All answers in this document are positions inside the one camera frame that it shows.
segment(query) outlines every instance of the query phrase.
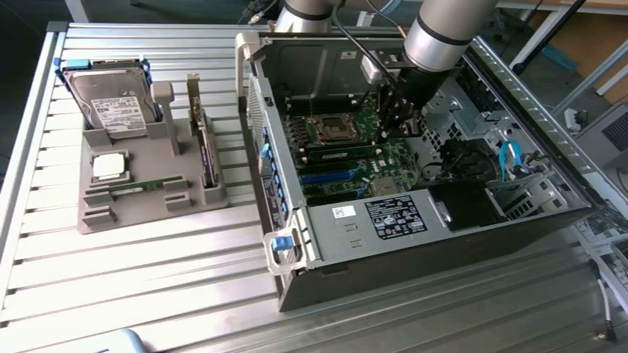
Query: sticker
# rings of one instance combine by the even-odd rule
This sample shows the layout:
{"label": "sticker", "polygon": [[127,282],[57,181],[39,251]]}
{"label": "sticker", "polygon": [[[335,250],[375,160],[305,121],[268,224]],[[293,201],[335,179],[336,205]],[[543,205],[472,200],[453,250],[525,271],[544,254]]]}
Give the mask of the sticker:
{"label": "sticker", "polygon": [[348,155],[349,155],[349,154],[348,154],[347,152],[344,152],[344,153],[335,153],[335,154],[325,154],[325,155],[323,156],[323,159],[324,159],[324,160],[328,160],[329,158],[344,158],[344,157],[347,157]]}
{"label": "sticker", "polygon": [[340,53],[340,60],[351,60],[357,57],[357,52],[356,51],[343,51]]}
{"label": "sticker", "polygon": [[343,206],[332,208],[333,218],[352,217],[355,215],[353,206]]}
{"label": "sticker", "polygon": [[107,132],[124,132],[147,128],[140,103],[135,96],[92,99],[100,124]]}
{"label": "sticker", "polygon": [[380,239],[397,238],[428,230],[409,195],[367,202],[364,205]]}

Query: white label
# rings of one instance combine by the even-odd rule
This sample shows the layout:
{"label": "white label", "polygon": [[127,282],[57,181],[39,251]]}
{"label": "white label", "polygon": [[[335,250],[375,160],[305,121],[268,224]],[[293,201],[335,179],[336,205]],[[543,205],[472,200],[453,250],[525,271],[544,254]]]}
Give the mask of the white label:
{"label": "white label", "polygon": [[135,96],[92,99],[100,124],[107,132],[124,132],[147,128],[140,103]]}
{"label": "white label", "polygon": [[344,158],[347,157],[349,154],[347,152],[344,153],[335,153],[335,154],[327,154],[323,156],[323,159],[324,160],[328,160],[329,158]]}
{"label": "white label", "polygon": [[357,52],[356,51],[343,51],[340,53],[340,60],[351,60],[357,57]]}
{"label": "white label", "polygon": [[353,206],[343,206],[332,208],[333,218],[352,217],[355,215]]}

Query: barcode label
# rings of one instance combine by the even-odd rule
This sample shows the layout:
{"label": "barcode label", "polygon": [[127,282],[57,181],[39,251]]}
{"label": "barcode label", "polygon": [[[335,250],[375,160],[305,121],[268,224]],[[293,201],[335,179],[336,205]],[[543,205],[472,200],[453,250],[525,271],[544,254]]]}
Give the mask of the barcode label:
{"label": "barcode label", "polygon": [[107,132],[124,132],[147,128],[140,103],[135,96],[92,99],[100,124]]}

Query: floor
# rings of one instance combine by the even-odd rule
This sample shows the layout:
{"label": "floor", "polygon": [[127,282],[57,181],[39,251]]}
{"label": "floor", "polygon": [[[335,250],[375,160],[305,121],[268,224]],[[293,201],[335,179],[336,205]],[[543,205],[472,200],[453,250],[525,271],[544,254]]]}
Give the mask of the floor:
{"label": "floor", "polygon": [[[84,7],[92,22],[233,24],[247,3],[248,0],[144,0],[139,7],[133,7],[129,6],[128,0],[84,0]],[[416,7],[416,3],[403,2],[392,14],[393,19],[404,26],[412,24]],[[343,9],[340,20],[345,24],[355,24],[357,17],[357,11]],[[529,30],[520,31],[520,23],[512,19],[505,17],[505,31],[489,26],[481,31],[497,51],[503,50],[505,42],[516,35],[504,52],[507,62],[515,57],[531,35]],[[9,48],[7,54],[0,56],[0,64],[5,68],[5,77],[0,82],[0,183],[9,162],[47,22],[71,20],[63,0],[0,0],[3,43],[5,48]],[[387,26],[388,23],[376,18],[373,25]],[[523,74],[523,80],[545,106],[552,108],[583,78],[540,55]],[[608,102],[593,90],[585,92],[575,103],[575,108],[588,110],[591,117],[601,114],[608,106]]]}

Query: circuit board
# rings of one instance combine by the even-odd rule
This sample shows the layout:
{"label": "circuit board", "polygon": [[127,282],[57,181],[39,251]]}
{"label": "circuit board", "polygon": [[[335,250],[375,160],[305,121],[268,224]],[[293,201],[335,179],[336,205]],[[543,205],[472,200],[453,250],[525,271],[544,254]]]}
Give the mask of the circuit board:
{"label": "circuit board", "polygon": [[[389,138],[381,144],[372,142],[377,131],[375,104],[375,99],[367,98],[352,113],[284,119],[309,205],[380,196],[377,190],[384,183],[395,193],[404,192],[419,180],[419,167],[405,140]],[[304,149],[311,149],[307,157]]]}

